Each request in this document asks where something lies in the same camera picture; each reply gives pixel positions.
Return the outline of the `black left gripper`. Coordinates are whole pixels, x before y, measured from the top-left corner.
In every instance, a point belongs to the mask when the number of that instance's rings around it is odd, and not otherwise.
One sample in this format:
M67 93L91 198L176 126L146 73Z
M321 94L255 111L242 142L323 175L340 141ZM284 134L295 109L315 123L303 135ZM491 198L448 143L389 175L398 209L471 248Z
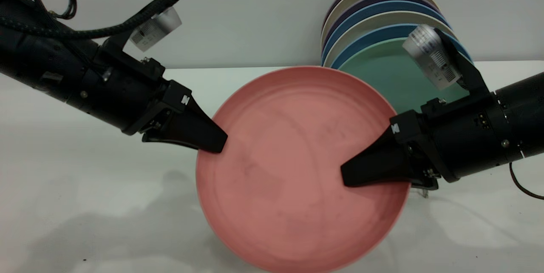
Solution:
M126 135L163 125L163 143L221 153L228 135L198 105L192 91L163 79L165 67L153 58L138 61L119 48L99 48L67 104Z

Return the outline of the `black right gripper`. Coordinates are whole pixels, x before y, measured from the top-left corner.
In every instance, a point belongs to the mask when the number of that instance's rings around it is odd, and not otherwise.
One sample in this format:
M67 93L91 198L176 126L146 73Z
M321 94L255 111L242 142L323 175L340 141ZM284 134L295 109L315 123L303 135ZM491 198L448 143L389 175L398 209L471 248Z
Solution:
M451 104L438 100L389 120L384 133L340 167L346 187L409 182L436 190L437 179L456 182L523 157L520 141L494 93Z

